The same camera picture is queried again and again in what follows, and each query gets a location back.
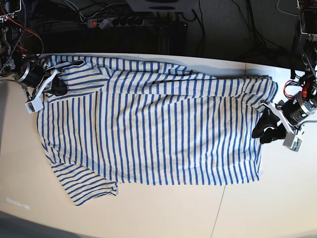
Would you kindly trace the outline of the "image-left robot arm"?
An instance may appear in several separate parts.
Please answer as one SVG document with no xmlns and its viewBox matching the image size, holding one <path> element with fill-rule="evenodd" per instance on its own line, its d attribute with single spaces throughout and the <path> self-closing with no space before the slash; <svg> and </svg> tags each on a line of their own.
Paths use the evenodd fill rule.
<svg viewBox="0 0 317 238">
<path fill-rule="evenodd" d="M 41 37 L 27 28 L 27 10 L 22 0 L 0 2 L 0 81 L 21 86 L 29 101 L 43 92 L 55 96 L 67 93 L 66 84 L 59 78 L 62 69 L 44 69 L 40 65 L 41 54 L 22 47 L 22 41 L 29 33 L 35 36 L 41 46 Z"/>
</svg>

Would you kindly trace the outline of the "image-right robot arm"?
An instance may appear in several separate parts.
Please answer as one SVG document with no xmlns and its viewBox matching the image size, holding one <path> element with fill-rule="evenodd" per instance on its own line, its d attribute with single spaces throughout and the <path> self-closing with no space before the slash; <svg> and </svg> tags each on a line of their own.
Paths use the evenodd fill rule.
<svg viewBox="0 0 317 238">
<path fill-rule="evenodd" d="M 317 2 L 315 0 L 297 1 L 297 24 L 291 49 L 291 60 L 300 51 L 305 73 L 297 77 L 291 67 L 290 80 L 285 87 L 297 86 L 300 91 L 295 95 L 284 93 L 287 101 L 274 103 L 262 100 L 263 115 L 252 132 L 261 144 L 283 140 L 283 146 L 298 151 L 302 143 L 304 125 L 309 123 L 308 116 L 317 110 Z"/>
</svg>

